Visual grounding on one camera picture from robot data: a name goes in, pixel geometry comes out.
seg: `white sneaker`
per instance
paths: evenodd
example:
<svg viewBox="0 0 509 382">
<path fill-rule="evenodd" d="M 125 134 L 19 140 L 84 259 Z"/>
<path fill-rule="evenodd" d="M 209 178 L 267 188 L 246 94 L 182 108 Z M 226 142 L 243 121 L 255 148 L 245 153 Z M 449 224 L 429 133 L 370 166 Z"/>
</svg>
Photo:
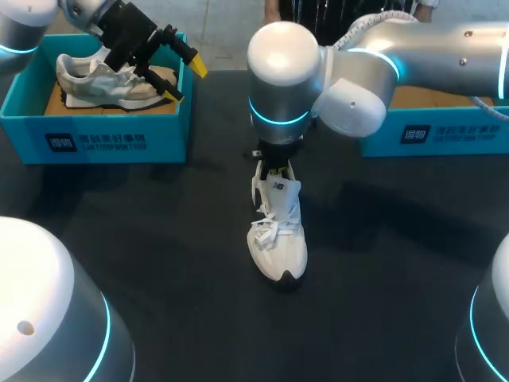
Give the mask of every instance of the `white sneaker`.
<svg viewBox="0 0 509 382">
<path fill-rule="evenodd" d="M 308 263 L 299 202 L 301 183 L 295 180 L 290 164 L 289 179 L 269 174 L 263 181 L 261 175 L 262 161 L 253 177 L 252 194 L 254 206 L 264 218 L 252 223 L 247 245 L 268 279 L 291 287 L 303 276 Z"/>
<path fill-rule="evenodd" d="M 145 110 L 169 103 L 152 85 L 136 76 L 134 67 L 124 66 L 114 72 L 106 64 L 109 49 L 102 47 L 94 56 L 73 58 L 61 54 L 56 59 L 56 77 L 62 87 L 62 100 L 69 108 L 114 107 L 126 111 Z M 151 69 L 163 80 L 177 84 L 170 68 Z"/>
</svg>

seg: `blue shoe box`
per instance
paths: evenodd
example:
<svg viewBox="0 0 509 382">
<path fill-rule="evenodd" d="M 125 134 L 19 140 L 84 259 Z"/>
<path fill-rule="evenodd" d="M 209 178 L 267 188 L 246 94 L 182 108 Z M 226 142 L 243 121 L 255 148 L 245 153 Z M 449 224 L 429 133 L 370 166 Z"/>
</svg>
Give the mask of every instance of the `blue shoe box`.
<svg viewBox="0 0 509 382">
<path fill-rule="evenodd" d="M 187 41 L 185 34 L 180 38 Z M 185 162 L 192 105 L 192 70 L 169 46 L 151 63 L 178 70 L 185 96 L 174 114 L 45 116 L 56 83 L 56 58 L 89 57 L 101 44 L 87 34 L 48 35 L 29 67 L 18 74 L 0 122 L 27 165 Z"/>
<path fill-rule="evenodd" d="M 403 91 L 406 93 L 399 93 L 400 102 L 409 97 L 426 98 L 426 92 L 431 96 L 422 101 L 423 108 L 393 105 L 380 130 L 361 139 L 364 157 L 509 154 L 509 124 L 488 115 L 465 97 L 424 89 Z M 459 106 L 441 107 L 437 100 L 443 97 Z M 493 102 L 500 105 L 497 111 L 509 115 L 507 103 Z"/>
</svg>

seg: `black table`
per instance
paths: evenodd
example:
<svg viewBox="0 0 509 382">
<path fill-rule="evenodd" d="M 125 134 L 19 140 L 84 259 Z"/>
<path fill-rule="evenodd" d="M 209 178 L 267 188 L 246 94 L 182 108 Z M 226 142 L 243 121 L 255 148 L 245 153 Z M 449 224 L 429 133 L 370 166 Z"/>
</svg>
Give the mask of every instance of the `black table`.
<svg viewBox="0 0 509 382">
<path fill-rule="evenodd" d="M 136 381 L 457 380 L 457 327 L 509 232 L 509 157 L 365 159 L 319 127 L 293 161 L 307 278 L 281 294 L 246 243 L 246 73 L 211 73 L 194 110 L 186 166 L 24 167 L 0 139 L 0 213 L 82 263 L 130 329 Z"/>
</svg>

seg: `robotic arm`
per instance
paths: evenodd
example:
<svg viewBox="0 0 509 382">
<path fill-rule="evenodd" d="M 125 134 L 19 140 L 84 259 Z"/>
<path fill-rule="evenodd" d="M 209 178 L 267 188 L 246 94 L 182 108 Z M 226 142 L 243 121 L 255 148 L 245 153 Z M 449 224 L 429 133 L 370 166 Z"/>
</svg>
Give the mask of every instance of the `robotic arm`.
<svg viewBox="0 0 509 382">
<path fill-rule="evenodd" d="M 431 25 L 398 12 L 385 18 L 360 19 L 326 48 L 293 23 L 260 29 L 248 50 L 260 138 L 296 142 L 312 117 L 341 134 L 368 136 L 382 126 L 400 85 L 500 99 L 509 92 L 507 22 Z"/>
<path fill-rule="evenodd" d="M 105 63 L 116 72 L 128 63 L 144 76 L 160 96 L 181 101 L 183 95 L 168 81 L 150 70 L 150 59 L 160 45 L 170 45 L 199 76 L 207 69 L 200 54 L 176 36 L 168 25 L 159 29 L 132 3 L 122 0 L 0 0 L 0 74 L 26 68 L 58 7 L 67 20 L 97 37 L 111 50 Z"/>
</svg>

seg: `glowing blue ring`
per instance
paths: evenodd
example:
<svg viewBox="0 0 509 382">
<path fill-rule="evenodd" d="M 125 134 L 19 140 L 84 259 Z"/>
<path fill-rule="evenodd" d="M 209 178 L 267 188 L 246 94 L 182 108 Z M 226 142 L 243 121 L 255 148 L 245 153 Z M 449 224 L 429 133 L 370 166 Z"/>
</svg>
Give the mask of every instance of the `glowing blue ring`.
<svg viewBox="0 0 509 382">
<path fill-rule="evenodd" d="M 483 356 L 484 358 L 484 361 L 488 364 L 488 366 L 490 367 L 490 369 L 503 381 L 503 382 L 507 382 L 507 380 L 503 377 L 502 374 L 500 374 L 500 372 L 496 369 L 495 366 L 493 366 L 493 364 L 490 362 L 490 360 L 488 359 L 488 357 L 486 357 L 486 354 L 484 354 L 484 351 L 483 349 L 480 347 L 480 343 L 479 343 L 479 340 L 477 340 L 477 336 L 476 336 L 476 330 L 474 329 L 474 318 L 473 318 L 473 311 L 474 311 L 474 299 L 476 298 L 476 293 L 477 293 L 477 290 L 479 289 L 479 287 L 477 287 L 476 291 L 474 292 L 474 296 L 472 297 L 472 302 L 470 303 L 470 328 L 472 329 L 472 336 L 474 337 L 474 342 L 476 343 L 477 345 L 477 348 L 479 350 L 479 353 L 481 356 Z"/>
<path fill-rule="evenodd" d="M 396 66 L 394 61 L 392 61 L 385 54 L 380 53 L 380 52 L 376 52 L 375 50 L 369 50 L 369 49 L 365 49 L 365 48 L 352 48 L 352 49 L 349 49 L 348 51 L 349 52 L 354 52 L 354 53 L 367 53 L 367 54 L 371 54 L 372 56 L 381 58 L 382 60 L 387 62 L 394 69 L 394 71 L 396 72 L 396 76 L 398 77 L 398 81 L 399 81 L 399 69 L 398 69 L 398 66 Z"/>
<path fill-rule="evenodd" d="M 292 123 L 297 123 L 299 122 L 300 120 L 302 120 L 303 118 L 305 118 L 307 116 L 307 114 L 309 114 L 309 111 L 307 111 L 306 113 L 304 113 L 303 115 L 301 115 L 299 118 L 296 118 L 296 119 L 292 119 L 291 121 L 286 121 L 286 122 L 278 122 L 278 121 L 271 121 L 270 119 L 267 119 L 265 118 L 263 115 L 261 115 L 260 113 L 258 113 L 255 109 L 255 107 L 253 106 L 253 104 L 251 103 L 251 100 L 249 100 L 249 105 L 251 106 L 251 110 L 256 114 L 256 116 L 258 118 L 260 118 L 262 121 L 264 122 L 267 122 L 267 123 L 270 123 L 270 124 L 273 124 L 273 125 L 278 125 L 278 126 L 285 126 L 285 125 L 291 125 Z"/>
<path fill-rule="evenodd" d="M 87 378 L 84 379 L 83 382 L 90 382 L 90 380 L 94 377 L 95 372 L 97 372 L 97 369 L 101 365 L 101 361 L 104 358 L 104 353 L 106 352 L 106 348 L 108 347 L 108 341 L 110 340 L 110 330 L 111 330 L 111 321 L 110 321 L 110 310 L 108 309 L 108 303 L 106 302 L 106 299 L 104 298 L 104 306 L 106 307 L 106 317 L 107 317 L 107 324 L 106 324 L 106 336 L 104 338 L 103 348 L 101 349 L 101 353 L 99 353 L 99 356 L 97 357 L 97 361 L 94 363 L 94 366 L 90 370 L 90 372 L 87 375 Z"/>
<path fill-rule="evenodd" d="M 31 52 L 35 52 L 37 50 L 37 46 L 35 48 L 29 49 L 29 50 L 16 50 L 16 49 L 7 48 L 6 46 L 0 45 L 0 49 L 5 50 L 6 52 L 9 52 L 9 53 L 28 54 Z"/>
<path fill-rule="evenodd" d="M 500 69 L 499 69 L 499 98 L 504 98 L 503 86 L 505 85 L 506 67 L 507 67 L 507 54 L 509 53 L 509 28 L 506 31 L 506 37 L 502 42 L 502 56 L 500 56 Z"/>
</svg>

